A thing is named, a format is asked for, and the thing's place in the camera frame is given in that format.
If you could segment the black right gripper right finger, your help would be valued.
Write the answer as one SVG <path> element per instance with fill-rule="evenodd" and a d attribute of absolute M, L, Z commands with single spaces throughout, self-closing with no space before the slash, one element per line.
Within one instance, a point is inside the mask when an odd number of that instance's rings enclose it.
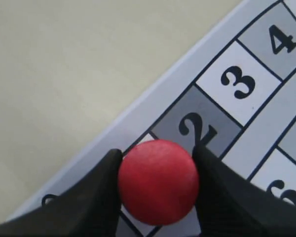
<path fill-rule="evenodd" d="M 296 207 L 234 172 L 204 145 L 193 148 L 201 237 L 296 237 Z"/>

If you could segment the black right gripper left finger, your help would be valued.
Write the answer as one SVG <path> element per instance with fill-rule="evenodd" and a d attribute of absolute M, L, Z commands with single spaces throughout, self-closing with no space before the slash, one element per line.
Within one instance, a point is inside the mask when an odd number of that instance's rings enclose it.
<path fill-rule="evenodd" d="M 0 224 L 0 237 L 113 237 L 121 201 L 122 151 L 111 149 L 80 181 L 47 205 Z"/>

